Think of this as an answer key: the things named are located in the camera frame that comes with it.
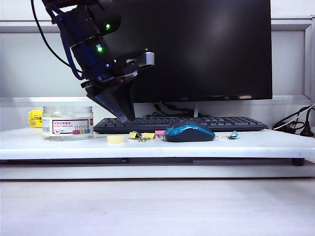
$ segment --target blue computer mouse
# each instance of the blue computer mouse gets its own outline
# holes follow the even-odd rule
[[[212,141],[215,133],[207,126],[194,121],[177,121],[165,130],[165,138],[170,142]]]

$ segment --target black plug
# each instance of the black plug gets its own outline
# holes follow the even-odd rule
[[[301,136],[306,136],[306,137],[313,137],[314,134],[311,132],[311,127],[310,127],[310,122],[306,121],[304,129],[300,133]]]

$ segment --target computer monitor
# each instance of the computer monitor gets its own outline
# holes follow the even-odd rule
[[[118,56],[148,48],[133,102],[272,98],[270,0],[117,1],[121,27],[106,37]]]

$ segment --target white table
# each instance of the white table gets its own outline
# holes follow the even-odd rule
[[[3,165],[2,179],[32,180],[0,182],[1,235],[311,236],[315,232],[315,178],[192,177],[314,176],[314,165],[309,162],[302,167],[281,162],[286,160],[283,157],[312,158],[313,147],[312,138],[270,130],[240,133],[234,141],[172,144],[161,139],[127,140],[120,145],[107,144],[106,135],[54,143],[43,141],[36,129],[3,132],[2,160],[144,158],[148,153],[157,159],[189,159],[192,153],[202,158],[176,165]],[[203,161],[220,156],[231,159]],[[233,162],[236,157],[256,158],[237,164]],[[131,177],[190,179],[36,180]]]
[[[46,161],[44,164],[56,165],[2,165],[0,177],[36,179],[315,176],[313,163],[306,162],[304,167],[296,167],[291,164],[290,159],[288,160],[314,158],[314,138],[272,130],[239,134],[236,140],[215,139],[211,142],[190,143],[171,143],[159,138],[142,143],[128,139],[126,135],[124,143],[109,144],[106,135],[101,134],[95,134],[89,140],[50,142],[42,139],[40,129],[5,131],[1,133],[2,163],[5,160],[42,160]],[[169,158],[175,157],[182,158],[184,162],[172,164],[167,162]],[[192,162],[185,163],[185,159],[192,158],[194,159]],[[81,163],[57,165],[54,162],[69,159],[72,159],[73,163],[79,163],[78,161]]]

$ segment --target keyboard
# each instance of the keyboard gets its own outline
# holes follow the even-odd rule
[[[165,130],[175,121],[186,120],[206,125],[214,132],[258,131],[267,128],[265,124],[247,117],[141,117],[133,121],[104,118],[94,126],[94,131],[100,134],[128,134],[131,131],[154,133],[156,130]]]

